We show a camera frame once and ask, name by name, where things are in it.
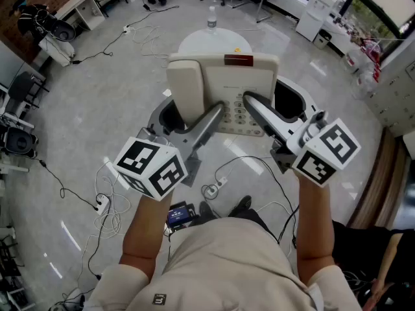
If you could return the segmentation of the white desk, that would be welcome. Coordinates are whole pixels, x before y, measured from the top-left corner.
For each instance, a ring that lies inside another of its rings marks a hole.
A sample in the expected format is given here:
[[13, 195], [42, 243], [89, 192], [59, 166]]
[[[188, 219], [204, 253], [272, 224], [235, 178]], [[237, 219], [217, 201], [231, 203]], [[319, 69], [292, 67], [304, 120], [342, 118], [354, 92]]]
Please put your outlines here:
[[94, 30], [105, 17], [95, 0], [69, 0], [55, 14], [58, 19], [63, 19], [71, 12], [75, 12], [77, 19], [81, 20], [88, 30]]

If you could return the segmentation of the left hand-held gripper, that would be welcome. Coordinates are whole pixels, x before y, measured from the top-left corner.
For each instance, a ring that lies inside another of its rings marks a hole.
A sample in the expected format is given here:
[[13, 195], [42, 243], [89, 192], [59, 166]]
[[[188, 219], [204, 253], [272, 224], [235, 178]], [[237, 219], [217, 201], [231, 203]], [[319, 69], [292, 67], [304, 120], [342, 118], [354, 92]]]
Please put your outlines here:
[[113, 167], [130, 188], [156, 201], [179, 184], [192, 187], [200, 166], [197, 150], [216, 132], [223, 114], [224, 103], [218, 102], [185, 132], [174, 100], [167, 97], [137, 135], [117, 136]]

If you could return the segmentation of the person's left forearm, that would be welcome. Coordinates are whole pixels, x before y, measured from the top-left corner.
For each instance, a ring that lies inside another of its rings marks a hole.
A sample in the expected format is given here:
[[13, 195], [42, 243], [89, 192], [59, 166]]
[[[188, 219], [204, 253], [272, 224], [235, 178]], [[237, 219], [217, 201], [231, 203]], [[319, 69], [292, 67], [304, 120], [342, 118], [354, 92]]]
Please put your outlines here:
[[149, 279], [156, 267], [172, 195], [170, 192], [160, 201], [142, 196], [124, 236], [119, 263], [141, 270]]

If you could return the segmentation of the person's black shoe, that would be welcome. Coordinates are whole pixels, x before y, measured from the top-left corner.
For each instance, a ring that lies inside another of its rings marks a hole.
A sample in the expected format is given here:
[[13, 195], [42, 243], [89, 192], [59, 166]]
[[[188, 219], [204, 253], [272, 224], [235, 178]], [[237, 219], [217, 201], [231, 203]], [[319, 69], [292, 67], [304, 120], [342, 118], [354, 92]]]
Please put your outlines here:
[[217, 216], [209, 206], [208, 202], [203, 201], [199, 205], [199, 222], [201, 224], [216, 219]]
[[238, 214], [241, 214], [244, 211], [249, 210], [251, 208], [251, 204], [252, 204], [251, 196], [246, 195], [242, 197], [239, 203], [231, 210], [228, 217], [236, 217]]

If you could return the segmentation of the clear water bottle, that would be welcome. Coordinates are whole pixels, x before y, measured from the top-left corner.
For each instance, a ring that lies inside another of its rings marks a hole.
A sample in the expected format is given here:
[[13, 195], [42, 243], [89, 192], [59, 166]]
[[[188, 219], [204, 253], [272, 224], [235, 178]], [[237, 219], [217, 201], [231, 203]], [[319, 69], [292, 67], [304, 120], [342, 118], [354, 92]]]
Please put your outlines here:
[[215, 6], [209, 7], [209, 15], [207, 18], [207, 30], [210, 33], [216, 33], [217, 30], [217, 13], [215, 10]]

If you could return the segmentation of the beige desk telephone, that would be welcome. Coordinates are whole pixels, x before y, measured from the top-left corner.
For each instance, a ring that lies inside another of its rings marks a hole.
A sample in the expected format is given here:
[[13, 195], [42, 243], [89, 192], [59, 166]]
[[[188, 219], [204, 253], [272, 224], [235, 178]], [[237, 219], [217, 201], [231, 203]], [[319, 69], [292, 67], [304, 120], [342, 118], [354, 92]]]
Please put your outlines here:
[[262, 137], [263, 130], [244, 107], [243, 95], [250, 91], [271, 100], [278, 67], [278, 57], [265, 53], [176, 53], [170, 55], [166, 73], [186, 125], [222, 102], [217, 132]]

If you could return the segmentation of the pile of clear plastic bags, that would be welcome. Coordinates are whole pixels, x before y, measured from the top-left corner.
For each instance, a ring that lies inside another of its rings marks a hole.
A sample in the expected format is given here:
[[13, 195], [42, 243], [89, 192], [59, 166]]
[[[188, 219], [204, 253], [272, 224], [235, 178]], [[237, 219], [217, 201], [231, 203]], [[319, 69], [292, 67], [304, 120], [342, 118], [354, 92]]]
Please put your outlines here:
[[380, 55], [381, 48], [374, 40], [363, 40], [358, 49], [344, 55], [342, 62], [352, 75], [351, 88], [355, 98], [364, 98], [377, 87], [381, 76]]

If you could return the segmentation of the white water dispenser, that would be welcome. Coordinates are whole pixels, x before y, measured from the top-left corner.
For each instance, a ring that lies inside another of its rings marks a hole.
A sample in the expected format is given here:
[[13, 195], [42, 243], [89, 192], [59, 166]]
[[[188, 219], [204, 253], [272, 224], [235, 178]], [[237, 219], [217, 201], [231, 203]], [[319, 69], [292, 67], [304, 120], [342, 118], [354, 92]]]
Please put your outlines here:
[[297, 24], [296, 32], [314, 41], [337, 0], [308, 0]]

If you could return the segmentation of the person's right forearm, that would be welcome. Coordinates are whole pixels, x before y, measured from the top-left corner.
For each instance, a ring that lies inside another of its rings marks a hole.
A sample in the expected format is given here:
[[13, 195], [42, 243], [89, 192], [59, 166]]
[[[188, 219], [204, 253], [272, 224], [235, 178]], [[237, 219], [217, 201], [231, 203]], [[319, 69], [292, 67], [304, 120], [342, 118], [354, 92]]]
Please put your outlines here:
[[295, 175], [299, 181], [297, 269], [300, 280], [307, 284], [315, 273], [335, 263], [330, 189], [317, 186], [298, 172]]

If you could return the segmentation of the white locker cabinet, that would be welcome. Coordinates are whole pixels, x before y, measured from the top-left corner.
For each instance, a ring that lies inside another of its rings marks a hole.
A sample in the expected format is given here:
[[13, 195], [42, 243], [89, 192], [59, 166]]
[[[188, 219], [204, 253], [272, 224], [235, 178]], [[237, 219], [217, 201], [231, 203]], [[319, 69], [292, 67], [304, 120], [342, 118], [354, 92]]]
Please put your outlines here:
[[415, 130], [415, 61], [385, 80], [366, 103], [394, 137]]

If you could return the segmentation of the person's black trousers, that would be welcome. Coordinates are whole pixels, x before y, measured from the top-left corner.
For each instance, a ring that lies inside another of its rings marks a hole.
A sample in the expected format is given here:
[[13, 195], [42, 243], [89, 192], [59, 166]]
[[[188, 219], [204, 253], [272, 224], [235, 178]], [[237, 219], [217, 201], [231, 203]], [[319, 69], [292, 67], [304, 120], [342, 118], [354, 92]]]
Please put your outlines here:
[[[235, 209], [227, 216], [221, 217], [221, 219], [225, 218], [238, 218], [249, 220], [252, 222], [257, 223], [260, 225], [267, 233], [271, 234], [274, 238], [275, 235], [271, 232], [271, 230], [267, 227], [264, 221], [260, 218], [260, 216], [253, 210], [253, 209], [242, 209], [240, 211], [235, 211]], [[204, 223], [210, 222], [212, 220], [219, 219], [219, 217], [215, 216], [214, 214], [201, 214], [198, 218], [194, 219], [190, 224], [189, 227], [202, 225]]]

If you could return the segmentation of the person's beige shirt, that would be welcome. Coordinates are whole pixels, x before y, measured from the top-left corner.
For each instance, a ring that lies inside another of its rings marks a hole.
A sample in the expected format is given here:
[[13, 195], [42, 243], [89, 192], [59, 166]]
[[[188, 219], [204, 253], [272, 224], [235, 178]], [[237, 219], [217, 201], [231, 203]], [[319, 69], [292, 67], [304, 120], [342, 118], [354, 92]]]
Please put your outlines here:
[[253, 221], [212, 220], [175, 233], [172, 243], [154, 279], [123, 264], [106, 268], [84, 311], [362, 311], [338, 266], [301, 282]]

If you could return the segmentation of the person's right black shoe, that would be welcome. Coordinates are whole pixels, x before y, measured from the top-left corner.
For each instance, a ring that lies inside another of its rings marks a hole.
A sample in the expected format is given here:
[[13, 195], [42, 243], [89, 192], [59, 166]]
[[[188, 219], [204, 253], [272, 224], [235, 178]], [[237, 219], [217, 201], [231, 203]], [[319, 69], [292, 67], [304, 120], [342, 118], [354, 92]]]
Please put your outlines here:
[[236, 217], [238, 214], [241, 214], [244, 211], [249, 210], [251, 208], [251, 204], [252, 204], [251, 196], [246, 195], [242, 197], [239, 203], [231, 210], [228, 217]]

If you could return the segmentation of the black waist device with screen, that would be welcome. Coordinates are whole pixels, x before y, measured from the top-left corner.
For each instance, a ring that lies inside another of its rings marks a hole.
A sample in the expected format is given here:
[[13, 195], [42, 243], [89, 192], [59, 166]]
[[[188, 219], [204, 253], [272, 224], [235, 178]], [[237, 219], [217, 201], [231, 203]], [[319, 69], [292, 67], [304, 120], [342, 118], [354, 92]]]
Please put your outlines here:
[[193, 204], [179, 202], [171, 205], [167, 216], [167, 226], [171, 232], [186, 228], [186, 224], [198, 218]]

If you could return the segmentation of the person's left black shoe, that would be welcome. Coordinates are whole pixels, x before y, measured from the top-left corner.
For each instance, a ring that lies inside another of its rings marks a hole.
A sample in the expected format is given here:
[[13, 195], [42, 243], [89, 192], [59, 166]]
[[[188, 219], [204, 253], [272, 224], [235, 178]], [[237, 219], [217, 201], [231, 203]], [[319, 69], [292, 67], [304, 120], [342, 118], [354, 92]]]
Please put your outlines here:
[[201, 224], [216, 219], [217, 216], [209, 206], [208, 202], [203, 201], [199, 205], [199, 222]]

